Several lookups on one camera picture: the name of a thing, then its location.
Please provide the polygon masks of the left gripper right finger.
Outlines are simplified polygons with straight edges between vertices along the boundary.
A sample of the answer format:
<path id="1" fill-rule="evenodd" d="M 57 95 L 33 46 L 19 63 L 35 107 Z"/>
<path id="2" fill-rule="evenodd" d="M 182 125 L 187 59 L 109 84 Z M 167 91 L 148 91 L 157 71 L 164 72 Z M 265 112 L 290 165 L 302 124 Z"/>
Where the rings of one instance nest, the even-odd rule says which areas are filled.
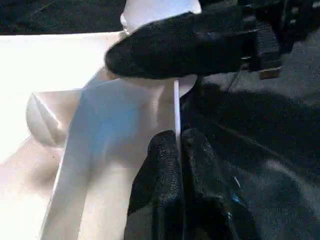
<path id="1" fill-rule="evenodd" d="M 190 240 L 259 240 L 241 191 L 220 168 L 221 158 L 195 128 L 181 134 L 182 178 Z"/>

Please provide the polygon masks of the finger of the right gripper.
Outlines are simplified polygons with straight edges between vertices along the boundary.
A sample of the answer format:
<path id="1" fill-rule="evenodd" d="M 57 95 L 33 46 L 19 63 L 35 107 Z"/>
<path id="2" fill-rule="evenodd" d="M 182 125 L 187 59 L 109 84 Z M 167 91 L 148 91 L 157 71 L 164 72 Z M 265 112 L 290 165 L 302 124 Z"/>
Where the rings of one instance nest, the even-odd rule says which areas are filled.
<path id="1" fill-rule="evenodd" d="M 122 77 L 167 79 L 237 71 L 256 52 L 256 20 L 242 11 L 187 12 L 141 26 L 105 54 Z"/>

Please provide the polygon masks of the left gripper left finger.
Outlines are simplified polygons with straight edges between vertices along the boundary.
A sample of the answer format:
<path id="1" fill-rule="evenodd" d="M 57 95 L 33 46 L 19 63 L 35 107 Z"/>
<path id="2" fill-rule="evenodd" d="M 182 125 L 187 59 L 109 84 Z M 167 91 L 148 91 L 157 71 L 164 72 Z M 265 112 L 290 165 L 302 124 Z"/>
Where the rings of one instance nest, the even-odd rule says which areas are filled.
<path id="1" fill-rule="evenodd" d="M 133 180 L 123 238 L 125 240 L 182 240 L 185 200 L 176 135 L 156 134 Z"/>

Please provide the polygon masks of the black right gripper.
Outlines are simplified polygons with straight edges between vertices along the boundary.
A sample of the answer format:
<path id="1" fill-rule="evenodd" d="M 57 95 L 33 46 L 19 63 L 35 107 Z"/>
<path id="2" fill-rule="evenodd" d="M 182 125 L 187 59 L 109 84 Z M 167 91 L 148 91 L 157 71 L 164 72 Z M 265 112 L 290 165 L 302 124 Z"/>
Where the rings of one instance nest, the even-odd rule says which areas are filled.
<path id="1" fill-rule="evenodd" d="M 280 75 L 282 55 L 291 53 L 296 42 L 320 28 L 318 0 L 245 0 L 256 19 L 257 56 L 250 63 L 259 78 Z"/>

